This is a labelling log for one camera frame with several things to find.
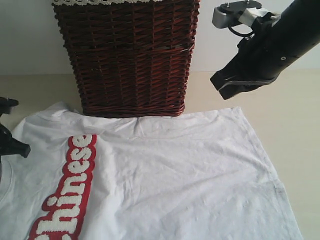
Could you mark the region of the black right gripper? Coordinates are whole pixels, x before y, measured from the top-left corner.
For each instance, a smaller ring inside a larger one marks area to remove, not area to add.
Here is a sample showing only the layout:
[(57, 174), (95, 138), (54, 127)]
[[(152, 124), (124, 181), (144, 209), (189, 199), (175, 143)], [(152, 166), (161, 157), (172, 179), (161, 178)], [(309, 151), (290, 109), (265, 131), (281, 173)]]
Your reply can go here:
[(265, 41), (270, 31), (271, 24), (267, 23), (260, 25), (258, 31), (243, 36), (237, 44), (238, 53), (210, 78), (224, 100), (269, 85), (278, 78), (277, 73), (259, 71), (259, 61), (267, 56)]

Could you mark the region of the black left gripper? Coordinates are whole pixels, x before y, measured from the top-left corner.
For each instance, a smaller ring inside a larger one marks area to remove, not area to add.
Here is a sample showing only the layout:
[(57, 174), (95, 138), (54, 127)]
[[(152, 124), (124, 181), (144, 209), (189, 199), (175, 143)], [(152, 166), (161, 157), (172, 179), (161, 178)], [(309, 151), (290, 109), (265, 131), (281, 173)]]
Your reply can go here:
[(31, 152), (29, 144), (18, 141), (12, 136), (10, 130), (4, 125), (0, 125), (0, 155), (11, 156), (20, 155), (23, 158), (27, 158)]

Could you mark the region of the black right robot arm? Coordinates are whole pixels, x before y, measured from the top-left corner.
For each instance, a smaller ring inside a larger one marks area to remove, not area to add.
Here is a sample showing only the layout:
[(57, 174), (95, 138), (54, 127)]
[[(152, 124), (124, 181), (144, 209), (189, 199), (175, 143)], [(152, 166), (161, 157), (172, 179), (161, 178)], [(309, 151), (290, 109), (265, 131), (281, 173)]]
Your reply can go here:
[(282, 13), (256, 0), (215, 7), (212, 24), (241, 37), (237, 54), (210, 81), (223, 99), (273, 83), (320, 42), (320, 2), (294, 0)]

